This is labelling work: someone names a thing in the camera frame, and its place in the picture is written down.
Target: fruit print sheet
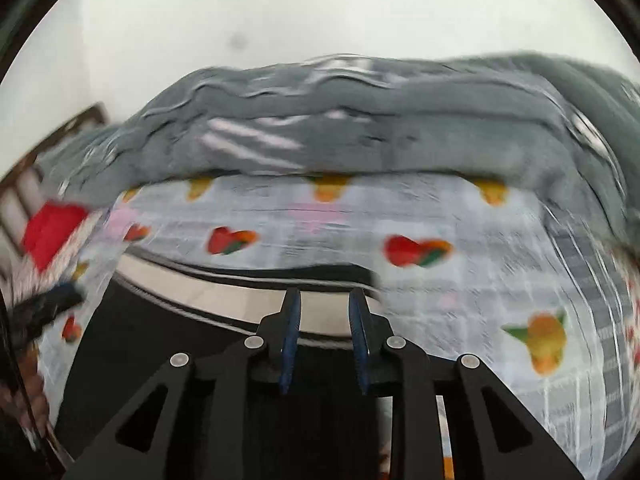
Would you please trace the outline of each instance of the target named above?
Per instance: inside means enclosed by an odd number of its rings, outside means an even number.
[[[628,288],[580,222],[532,193],[434,174],[238,175],[130,190],[111,215],[128,242],[188,264],[372,270],[396,333],[480,356],[588,479],[636,431]]]

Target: wooden bed frame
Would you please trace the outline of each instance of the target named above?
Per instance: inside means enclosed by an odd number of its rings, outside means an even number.
[[[42,176],[33,167],[36,157],[67,137],[106,122],[102,104],[87,108],[41,140],[0,180],[0,247],[6,246],[10,263],[24,256],[22,236],[27,222],[46,201],[39,187]],[[0,275],[6,272],[0,262]]]

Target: silver screw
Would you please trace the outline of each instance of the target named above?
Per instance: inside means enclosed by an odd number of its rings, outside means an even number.
[[[178,354],[172,355],[171,359],[169,359],[169,362],[171,363],[171,366],[180,368],[181,366],[184,366],[189,362],[189,356],[187,354],[180,352]]]
[[[251,335],[244,340],[244,346],[247,348],[260,348],[264,344],[264,339],[259,335]]]
[[[404,346],[406,345],[406,340],[404,339],[404,337],[400,337],[399,335],[393,335],[386,338],[386,344],[389,346],[389,348],[400,349],[404,348]]]
[[[462,359],[460,359],[460,362],[462,363],[463,367],[466,368],[478,368],[480,366],[480,359],[478,359],[473,354],[463,355]]]

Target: gray blanket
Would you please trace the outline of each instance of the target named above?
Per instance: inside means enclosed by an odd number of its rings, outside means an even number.
[[[208,68],[38,164],[50,194],[93,206],[212,170],[491,176],[638,249],[639,102],[622,76],[533,54]]]

